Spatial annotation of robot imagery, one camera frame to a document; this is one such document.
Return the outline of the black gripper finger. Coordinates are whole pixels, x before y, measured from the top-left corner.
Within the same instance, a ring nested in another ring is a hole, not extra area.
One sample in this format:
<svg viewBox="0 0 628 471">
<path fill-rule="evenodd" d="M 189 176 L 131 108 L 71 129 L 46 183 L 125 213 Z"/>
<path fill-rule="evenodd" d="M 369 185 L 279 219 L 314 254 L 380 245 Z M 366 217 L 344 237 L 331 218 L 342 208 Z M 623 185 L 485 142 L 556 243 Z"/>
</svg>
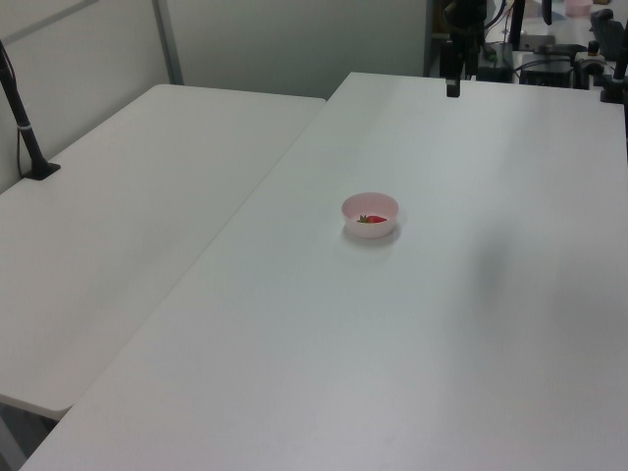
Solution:
<svg viewBox="0 0 628 471">
<path fill-rule="evenodd" d="M 460 96 L 460 57 L 452 41 L 445 43 L 445 88 L 447 97 Z"/>
<path fill-rule="evenodd" d="M 477 75 L 478 70 L 478 56 L 480 50 L 480 34 L 479 33 L 470 33 L 465 39 L 465 77 L 467 79 L 471 79 L 472 77 Z"/>
</svg>

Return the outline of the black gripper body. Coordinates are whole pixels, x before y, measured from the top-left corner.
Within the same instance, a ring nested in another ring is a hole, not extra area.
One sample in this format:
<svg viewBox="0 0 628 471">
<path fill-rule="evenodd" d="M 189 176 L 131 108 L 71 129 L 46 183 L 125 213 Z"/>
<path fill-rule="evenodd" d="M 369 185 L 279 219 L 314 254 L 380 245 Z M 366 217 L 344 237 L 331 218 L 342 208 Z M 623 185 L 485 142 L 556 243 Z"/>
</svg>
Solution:
<svg viewBox="0 0 628 471">
<path fill-rule="evenodd" d="M 478 39 L 483 35 L 487 17 L 485 0 L 450 0 L 443 2 L 443 22 L 453 41 Z"/>
</svg>

